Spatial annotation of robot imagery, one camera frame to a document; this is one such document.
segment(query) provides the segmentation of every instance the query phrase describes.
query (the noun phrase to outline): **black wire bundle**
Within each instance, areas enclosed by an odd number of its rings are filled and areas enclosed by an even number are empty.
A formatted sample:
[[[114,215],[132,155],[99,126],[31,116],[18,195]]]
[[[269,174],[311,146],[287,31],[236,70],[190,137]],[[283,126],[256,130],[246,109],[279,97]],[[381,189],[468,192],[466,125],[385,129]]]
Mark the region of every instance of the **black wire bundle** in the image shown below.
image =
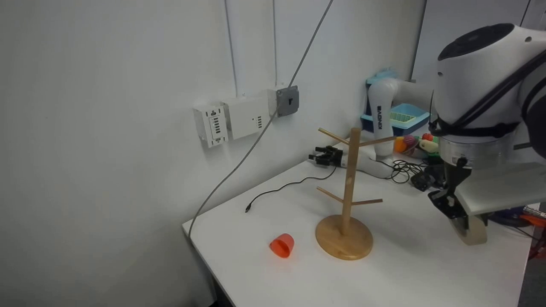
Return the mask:
[[[410,178],[413,175],[416,175],[417,173],[422,172],[423,167],[428,165],[426,163],[417,164],[417,163],[407,162],[404,160],[395,160],[393,161],[393,165],[388,165],[383,161],[378,161],[378,162],[381,162],[385,164],[386,166],[393,169],[393,172],[391,173],[390,177],[386,179],[390,179],[397,184],[405,184],[406,182],[410,180]],[[404,174],[406,176],[404,181],[395,180],[395,178],[400,174]]]
[[[330,178],[330,176],[332,176],[334,174],[334,172],[336,171],[337,167],[334,167],[334,170],[330,173],[330,175],[324,177],[324,178],[317,178],[317,177],[305,177],[303,179],[301,179],[300,181],[295,181],[295,182],[289,182],[285,185],[283,185],[282,187],[276,189],[276,190],[270,190],[270,191],[265,191],[263,193],[260,193],[258,194],[256,197],[254,197],[254,199],[248,204],[248,206],[246,207],[245,209],[245,212],[248,212],[250,210],[250,207],[252,207],[252,203],[260,196],[262,195],[265,195],[265,194],[268,194],[268,193],[273,193],[273,192],[278,192],[280,190],[282,190],[284,187],[286,186],[289,186],[289,185],[296,185],[296,184],[300,184],[302,182],[304,182],[306,179],[317,179],[317,180],[325,180],[325,179],[328,179]]]

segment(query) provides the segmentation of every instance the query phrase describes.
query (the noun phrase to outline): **white electrical box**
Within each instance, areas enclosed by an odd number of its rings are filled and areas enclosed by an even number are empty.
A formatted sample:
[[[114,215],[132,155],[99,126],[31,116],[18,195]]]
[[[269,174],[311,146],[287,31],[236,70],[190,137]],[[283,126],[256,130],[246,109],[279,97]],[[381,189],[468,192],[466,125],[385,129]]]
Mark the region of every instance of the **white electrical box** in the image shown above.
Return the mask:
[[[228,141],[223,107],[201,105],[193,108],[199,138],[209,148]]]
[[[234,140],[259,132],[269,121],[266,95],[226,99],[220,105],[224,107],[228,131]]]

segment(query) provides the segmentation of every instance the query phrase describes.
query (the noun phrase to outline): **wooden mug tree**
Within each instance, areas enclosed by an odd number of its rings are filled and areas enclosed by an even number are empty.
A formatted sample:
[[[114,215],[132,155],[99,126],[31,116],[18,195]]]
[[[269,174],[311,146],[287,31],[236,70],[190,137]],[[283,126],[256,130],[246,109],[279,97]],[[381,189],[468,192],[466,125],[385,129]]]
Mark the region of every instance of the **wooden mug tree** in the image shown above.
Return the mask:
[[[344,260],[361,259],[367,256],[372,250],[373,237],[366,225],[351,217],[351,207],[355,205],[380,203],[383,202],[383,199],[370,199],[360,202],[353,202],[354,177],[357,172],[358,149],[362,146],[394,140],[396,137],[360,143],[359,128],[351,129],[351,137],[349,138],[349,141],[346,141],[322,128],[319,128],[319,131],[348,145],[349,150],[343,199],[321,187],[317,187],[319,191],[343,204],[342,213],[341,215],[331,215],[321,220],[317,225],[317,229],[315,230],[315,236],[317,237],[318,244],[330,255]]]

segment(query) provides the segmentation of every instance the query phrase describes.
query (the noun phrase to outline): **orange cup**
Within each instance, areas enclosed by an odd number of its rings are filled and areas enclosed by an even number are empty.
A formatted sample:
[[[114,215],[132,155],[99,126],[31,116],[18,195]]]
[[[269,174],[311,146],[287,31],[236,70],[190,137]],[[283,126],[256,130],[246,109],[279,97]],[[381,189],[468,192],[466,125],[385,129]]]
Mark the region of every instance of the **orange cup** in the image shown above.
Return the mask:
[[[269,244],[269,248],[279,257],[288,258],[294,248],[294,238],[287,233],[279,235]]]

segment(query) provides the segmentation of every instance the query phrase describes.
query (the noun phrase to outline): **round wooden base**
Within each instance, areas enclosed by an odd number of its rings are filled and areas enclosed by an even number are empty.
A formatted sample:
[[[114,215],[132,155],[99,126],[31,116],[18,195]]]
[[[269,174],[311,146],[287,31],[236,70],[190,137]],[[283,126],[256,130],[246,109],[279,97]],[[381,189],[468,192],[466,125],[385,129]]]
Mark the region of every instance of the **round wooden base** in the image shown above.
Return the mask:
[[[373,237],[366,225],[352,218],[349,233],[340,233],[341,215],[331,215],[320,221],[315,230],[318,244],[330,255],[343,260],[366,257],[372,250]]]

